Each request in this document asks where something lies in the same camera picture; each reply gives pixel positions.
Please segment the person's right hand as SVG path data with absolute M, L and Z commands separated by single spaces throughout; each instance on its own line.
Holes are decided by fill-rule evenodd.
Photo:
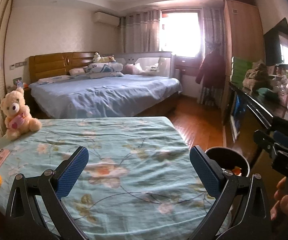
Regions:
M 270 211 L 271 221 L 275 221 L 281 214 L 284 214 L 288 217 L 288 191 L 286 189 L 286 181 L 287 178 L 284 177 L 276 186 L 277 191 L 274 194 L 276 203 Z

